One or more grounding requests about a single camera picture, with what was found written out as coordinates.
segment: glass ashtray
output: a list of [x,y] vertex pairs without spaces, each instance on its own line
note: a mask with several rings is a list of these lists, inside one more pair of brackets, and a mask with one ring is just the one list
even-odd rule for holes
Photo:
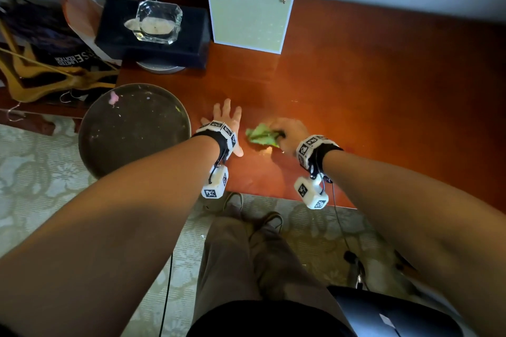
[[143,42],[172,44],[178,39],[182,18],[177,4],[145,0],[137,8],[139,26],[133,32]]

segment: desk surface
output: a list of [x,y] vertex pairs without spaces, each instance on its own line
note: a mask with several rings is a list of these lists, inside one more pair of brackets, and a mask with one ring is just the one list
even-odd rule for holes
[[[163,76],[125,64],[118,85],[138,82],[174,93],[193,129],[226,97],[242,106],[244,157],[227,163],[230,191],[298,198],[296,160],[245,140],[246,128],[282,116],[506,211],[506,27],[294,0],[281,55],[212,43],[205,72]],[[336,203],[353,206],[338,189]]]

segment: person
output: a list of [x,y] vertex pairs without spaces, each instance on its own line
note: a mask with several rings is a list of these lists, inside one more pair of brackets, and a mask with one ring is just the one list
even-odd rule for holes
[[[214,106],[213,117],[237,133],[241,109],[230,112],[227,99],[223,109]],[[287,118],[271,128],[284,132],[278,139],[286,155],[309,136],[300,121]],[[240,147],[234,152],[243,154]],[[173,252],[219,154],[212,137],[195,136],[132,162],[85,189],[3,256],[4,334],[120,335]],[[325,174],[479,335],[504,333],[503,213],[440,181],[341,150],[322,162]],[[189,335],[308,328],[353,335],[337,302],[269,225],[275,216],[250,226],[237,210],[229,214],[235,217],[218,217],[208,232]]]

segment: left hand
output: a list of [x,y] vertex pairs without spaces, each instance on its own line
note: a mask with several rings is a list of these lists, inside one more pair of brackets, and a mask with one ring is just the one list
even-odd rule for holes
[[[220,103],[216,103],[212,110],[212,119],[217,120],[219,122],[223,122],[230,127],[236,134],[239,133],[239,123],[241,121],[242,108],[237,107],[234,112],[234,116],[230,117],[230,99],[225,99],[223,103],[223,110],[221,109]],[[209,120],[205,117],[200,119],[202,124],[209,123]],[[244,155],[244,151],[239,145],[239,139],[237,139],[237,145],[234,148],[234,153],[241,157]]]

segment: pink residue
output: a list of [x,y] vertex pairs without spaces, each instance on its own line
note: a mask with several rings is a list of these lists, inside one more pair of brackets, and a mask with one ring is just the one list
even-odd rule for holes
[[116,92],[111,91],[111,98],[109,99],[109,104],[114,106],[114,104],[116,104],[118,102],[118,100],[119,100],[119,96],[116,95]]

